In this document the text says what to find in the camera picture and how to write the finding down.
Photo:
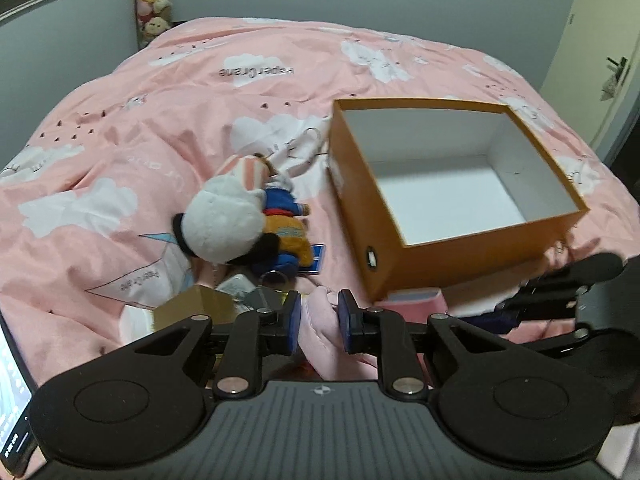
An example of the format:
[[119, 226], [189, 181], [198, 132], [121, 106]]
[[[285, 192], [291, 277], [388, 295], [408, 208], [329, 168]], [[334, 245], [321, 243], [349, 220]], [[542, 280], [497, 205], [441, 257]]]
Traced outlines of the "gold cardboard box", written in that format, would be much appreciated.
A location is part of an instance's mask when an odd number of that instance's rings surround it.
[[202, 285], [194, 285], [153, 311], [156, 332], [193, 315], [207, 315], [214, 324], [231, 323], [239, 311], [231, 296]]

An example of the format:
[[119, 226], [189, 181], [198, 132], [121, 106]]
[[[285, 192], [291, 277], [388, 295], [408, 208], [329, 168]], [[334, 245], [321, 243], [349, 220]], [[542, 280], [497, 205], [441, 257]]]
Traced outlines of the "smartphone with lit screen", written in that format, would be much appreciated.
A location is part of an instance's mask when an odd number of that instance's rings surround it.
[[37, 385], [4, 318], [1, 318], [1, 463], [22, 478], [37, 443], [29, 421], [29, 404]]

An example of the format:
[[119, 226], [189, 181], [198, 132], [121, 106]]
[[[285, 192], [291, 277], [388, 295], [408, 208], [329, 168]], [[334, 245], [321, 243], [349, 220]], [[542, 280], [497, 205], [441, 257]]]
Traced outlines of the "white panda plush keychain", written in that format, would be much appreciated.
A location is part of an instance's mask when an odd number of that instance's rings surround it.
[[233, 155], [172, 218], [172, 232], [189, 257], [213, 266], [251, 266], [255, 272], [276, 262], [280, 240], [266, 231], [266, 184], [270, 162], [261, 154]]

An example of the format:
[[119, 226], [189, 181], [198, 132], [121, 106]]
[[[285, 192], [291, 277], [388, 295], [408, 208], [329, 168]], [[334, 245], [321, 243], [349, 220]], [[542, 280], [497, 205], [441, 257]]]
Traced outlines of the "pink cloud-print duvet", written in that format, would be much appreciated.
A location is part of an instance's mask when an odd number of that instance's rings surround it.
[[117, 349], [126, 304], [156, 307], [213, 284], [170, 222], [233, 155], [262, 153], [310, 203], [320, 273], [362, 291], [326, 174], [337, 99], [498, 102], [553, 155], [589, 211], [544, 265], [639, 251], [639, 207], [513, 68], [480, 51], [390, 32], [260, 18], [200, 18], [165, 32], [46, 117], [1, 173], [1, 311], [37, 384]]

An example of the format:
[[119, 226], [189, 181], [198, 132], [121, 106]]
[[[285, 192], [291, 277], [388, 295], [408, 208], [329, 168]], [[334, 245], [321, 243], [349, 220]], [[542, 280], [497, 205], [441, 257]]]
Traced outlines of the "pink quilted pouch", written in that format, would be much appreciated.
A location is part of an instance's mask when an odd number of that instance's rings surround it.
[[372, 380], [378, 376], [374, 356], [348, 354], [338, 326], [337, 292], [320, 286], [303, 300], [299, 348], [314, 371], [329, 382]]

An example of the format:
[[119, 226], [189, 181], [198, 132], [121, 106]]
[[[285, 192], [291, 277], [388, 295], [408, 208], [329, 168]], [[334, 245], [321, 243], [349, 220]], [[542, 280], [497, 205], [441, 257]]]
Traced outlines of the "blue card booklet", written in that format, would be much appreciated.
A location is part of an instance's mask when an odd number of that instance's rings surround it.
[[318, 275], [322, 269], [324, 254], [326, 253], [325, 244], [313, 244], [311, 246], [311, 265], [300, 266], [298, 273], [300, 275]]

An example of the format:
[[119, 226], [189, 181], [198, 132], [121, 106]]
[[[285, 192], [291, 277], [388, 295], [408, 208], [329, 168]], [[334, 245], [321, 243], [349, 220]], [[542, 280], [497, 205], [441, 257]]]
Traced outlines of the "blue orange plush doll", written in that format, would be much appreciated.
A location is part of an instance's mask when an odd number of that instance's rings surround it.
[[304, 222], [310, 215], [310, 208], [296, 200], [294, 184], [287, 174], [274, 168], [264, 155], [255, 153], [255, 156], [268, 170], [262, 211], [266, 216], [264, 232], [278, 239], [278, 254], [267, 274], [277, 274], [289, 281], [314, 262]]

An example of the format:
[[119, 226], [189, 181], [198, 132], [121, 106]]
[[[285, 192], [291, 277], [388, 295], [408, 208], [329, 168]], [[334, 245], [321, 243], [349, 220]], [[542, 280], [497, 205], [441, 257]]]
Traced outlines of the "orange cardboard box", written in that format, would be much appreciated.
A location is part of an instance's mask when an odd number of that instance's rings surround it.
[[372, 300], [539, 259], [588, 210], [532, 129], [497, 103], [338, 100], [328, 168]]

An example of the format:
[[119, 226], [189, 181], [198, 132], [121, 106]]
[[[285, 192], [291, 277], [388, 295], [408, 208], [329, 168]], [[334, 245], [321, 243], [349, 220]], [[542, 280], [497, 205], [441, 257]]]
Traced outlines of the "white printed paper packet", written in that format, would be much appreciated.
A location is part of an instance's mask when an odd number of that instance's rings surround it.
[[154, 333], [153, 311], [126, 304], [118, 323], [122, 344], [130, 344]]

